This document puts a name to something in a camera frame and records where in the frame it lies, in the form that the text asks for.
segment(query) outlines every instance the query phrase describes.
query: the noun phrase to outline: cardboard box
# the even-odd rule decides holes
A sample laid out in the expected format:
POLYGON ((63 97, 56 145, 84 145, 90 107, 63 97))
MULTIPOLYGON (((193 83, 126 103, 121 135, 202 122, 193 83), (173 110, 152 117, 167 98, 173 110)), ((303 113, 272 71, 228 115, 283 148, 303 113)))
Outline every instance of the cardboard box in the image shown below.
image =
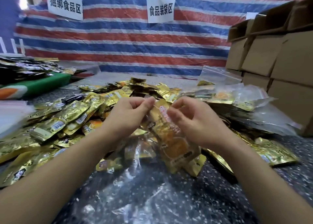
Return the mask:
POLYGON ((229 28, 227 42, 233 42, 236 40, 247 38, 250 33, 252 24, 253 20, 249 19, 231 26, 229 28))
POLYGON ((252 42, 253 37, 234 41, 228 53, 226 68, 240 70, 252 42))
POLYGON ((303 127, 299 134, 313 135, 313 88, 273 80, 268 95, 277 98, 271 103, 303 127))
POLYGON ((289 31, 313 29, 313 0, 299 1, 292 9, 289 31))
POLYGON ((270 76, 283 42, 282 39, 281 35, 257 36, 241 69, 262 76, 270 76))
POLYGON ((241 71, 237 71, 237 70, 233 70, 233 69, 226 69, 227 72, 233 73, 237 76, 242 76, 243 72, 241 71))
POLYGON ((271 77, 313 86, 313 31, 291 33, 283 38, 271 77))
POLYGON ((296 1, 290 1, 256 15, 251 35, 268 35, 287 31, 291 10, 296 1))
POLYGON ((244 85, 254 85, 263 88, 265 91, 268 91, 270 82, 272 80, 266 76, 260 76, 252 73, 246 72, 242 82, 244 85))

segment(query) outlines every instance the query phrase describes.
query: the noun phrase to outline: paper sign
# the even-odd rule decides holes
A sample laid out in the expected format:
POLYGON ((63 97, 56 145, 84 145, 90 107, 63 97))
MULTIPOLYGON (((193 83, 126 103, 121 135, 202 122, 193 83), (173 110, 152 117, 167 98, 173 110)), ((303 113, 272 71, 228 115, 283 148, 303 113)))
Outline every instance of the paper sign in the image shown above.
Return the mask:
POLYGON ((247 12, 246 20, 254 19, 258 13, 257 12, 247 12))
POLYGON ((48 0, 47 3, 50 13, 83 20, 83 0, 48 0))
POLYGON ((174 20, 175 0, 147 0, 148 23, 174 20))

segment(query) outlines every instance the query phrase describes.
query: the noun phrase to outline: right hand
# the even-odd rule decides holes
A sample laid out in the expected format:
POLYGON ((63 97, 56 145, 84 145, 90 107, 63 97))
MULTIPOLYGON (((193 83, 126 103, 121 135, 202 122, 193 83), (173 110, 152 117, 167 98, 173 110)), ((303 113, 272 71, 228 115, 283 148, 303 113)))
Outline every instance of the right hand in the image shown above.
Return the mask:
POLYGON ((200 100, 181 97, 167 114, 186 138, 200 147, 219 153, 238 140, 213 109, 200 100))

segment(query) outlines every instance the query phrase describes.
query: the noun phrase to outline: striped tarp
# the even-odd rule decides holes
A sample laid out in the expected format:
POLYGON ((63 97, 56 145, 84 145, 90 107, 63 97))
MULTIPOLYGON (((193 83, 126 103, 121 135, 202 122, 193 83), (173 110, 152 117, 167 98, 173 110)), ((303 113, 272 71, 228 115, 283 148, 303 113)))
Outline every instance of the striped tarp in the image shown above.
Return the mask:
POLYGON ((174 21, 148 24, 146 0, 83 0, 82 22, 50 14, 43 0, 20 16, 15 37, 30 56, 195 79, 204 65, 225 66, 231 25, 287 1, 176 0, 174 21))

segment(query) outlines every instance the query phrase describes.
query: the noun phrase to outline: black speckled countertop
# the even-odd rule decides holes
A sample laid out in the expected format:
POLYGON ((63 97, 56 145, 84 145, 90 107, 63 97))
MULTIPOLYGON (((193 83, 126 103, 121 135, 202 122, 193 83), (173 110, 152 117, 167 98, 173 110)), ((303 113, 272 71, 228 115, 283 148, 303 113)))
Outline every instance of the black speckled countertop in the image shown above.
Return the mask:
MULTIPOLYGON (((74 90, 34 99, 53 101, 74 90)), ((274 170, 313 206, 313 140, 276 136, 300 164, 274 170)), ((56 223, 258 223, 240 185, 214 161, 197 178, 170 174, 162 163, 133 163, 117 174, 93 173, 65 205, 56 223)))

